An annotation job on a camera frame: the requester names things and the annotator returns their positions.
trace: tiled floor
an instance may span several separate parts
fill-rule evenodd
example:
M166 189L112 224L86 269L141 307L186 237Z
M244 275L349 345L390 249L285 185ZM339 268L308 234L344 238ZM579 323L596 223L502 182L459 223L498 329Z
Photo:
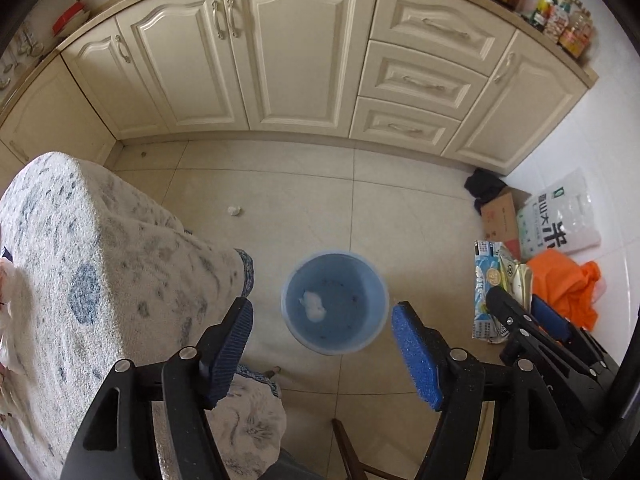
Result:
M482 229L463 188L468 175L379 153L254 140L129 146L115 171L195 235L254 258L255 322L243 361L283 368L283 446L343 480L330 425L337 416L361 460L412 478L438 415L414 393L389 326L361 352L316 354L286 328L280 287L307 255L353 250L383 273L392 302L409 300L451 346L497 362L498 349L470 338L473 241ZM229 216L229 206L242 214Z

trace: drawer handle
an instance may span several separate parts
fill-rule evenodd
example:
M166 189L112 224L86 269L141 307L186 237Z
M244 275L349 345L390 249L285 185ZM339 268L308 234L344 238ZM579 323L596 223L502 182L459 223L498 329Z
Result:
M494 77L494 83L499 83L500 80L507 75L507 72L509 71L509 68L511 67L511 62L513 61L513 58L516 57L516 53L515 52L510 52L507 55L507 63L504 64L504 70L502 72L500 72L499 74L496 74L496 76Z
M418 81L411 76L403 75L402 81L406 81L407 83L411 83L412 85L421 86L423 88L430 88L432 90L437 90L439 92L444 92L446 88L442 85L432 85L430 83L423 83L422 81Z
M23 150L21 150L18 145L13 142L12 140L9 141L9 146L11 146L14 149L14 152L16 152L18 155L20 155L22 157L22 160L24 160L25 162L29 161L29 157L24 153Z
M116 34L116 44L118 45L118 52L122 56L122 59L124 59L125 63L131 63L131 58L122 51L122 45L124 44L125 46L127 46L127 44L124 43L124 40L120 37L119 34Z
M234 0L226 0L226 13L227 21L229 22L229 30L234 38L238 38L238 31L236 30L236 22L234 21Z
M216 32L218 33L218 37L220 38L220 40L224 40L225 35L223 34L222 30L220 30L220 24L218 23L218 1L213 0L212 6L213 6L213 26L216 28Z
M457 34L463 40L470 40L471 36L468 32L463 32L462 30L457 30L456 28L447 27L447 25L443 25L438 22L434 22L431 18L423 18L422 22L425 25L429 25L430 27L437 28L438 30L442 30L443 32L449 32L451 34Z
M419 130L418 128L407 128L405 126L400 126L399 124L393 124L393 123L389 123L388 125L390 128L398 131L398 132L402 132L404 134L421 134L423 133L422 130Z

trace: spice jar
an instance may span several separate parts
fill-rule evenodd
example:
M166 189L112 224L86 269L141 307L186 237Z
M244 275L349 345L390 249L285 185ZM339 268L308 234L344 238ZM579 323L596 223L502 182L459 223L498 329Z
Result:
M546 21L549 19L551 9L558 4L558 0L538 0L538 6L533 11L529 23L537 30L545 30Z
M561 5L555 6L546 22L544 35L553 40L554 43L558 42L560 35L569 25L571 3L572 0L563 0Z
M561 34L558 43L566 53L574 59L578 59L591 43L592 35L591 13L579 7L571 15L569 26Z

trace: kitchen cabinet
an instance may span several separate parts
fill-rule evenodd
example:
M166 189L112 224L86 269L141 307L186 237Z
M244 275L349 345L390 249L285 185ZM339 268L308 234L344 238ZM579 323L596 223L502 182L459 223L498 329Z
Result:
M558 125L585 85L517 32L443 156L507 174Z
M369 41L360 95L414 106L461 120L487 78L445 59Z
M47 152L103 164L116 142L60 56L25 90L0 127L0 140L23 164Z
M513 25L466 0L378 0L371 38L489 75L514 31Z
M69 45L62 57L116 139L168 133L115 18L92 28Z
M170 132L248 129L223 0L143 0L116 20Z
M418 108L358 97L350 137L439 155L459 125Z
M24 164L0 142L0 196L22 168L24 168Z
M375 0L225 0L249 127L347 137Z

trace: wooden chair leg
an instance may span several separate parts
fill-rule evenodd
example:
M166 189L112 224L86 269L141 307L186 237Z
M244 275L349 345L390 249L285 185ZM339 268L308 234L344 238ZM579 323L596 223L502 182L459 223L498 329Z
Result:
M281 371L282 371L282 368L280 368L279 366L274 366L271 370L267 370L265 373L263 373L263 375L267 379L273 379L273 377L279 374Z
M334 427L335 441L338 443L338 450L340 450L347 478L349 480L369 480L342 423L337 418L334 418L331 421L331 425Z
M337 418L334 418L331 424L334 427L335 441L338 443L338 450L340 450L340 456L342 457L344 469L347 471L348 480L368 480L366 473L371 473L385 480L405 480L404 478L392 475L386 471L381 471L373 466L363 464L356 455L343 424Z

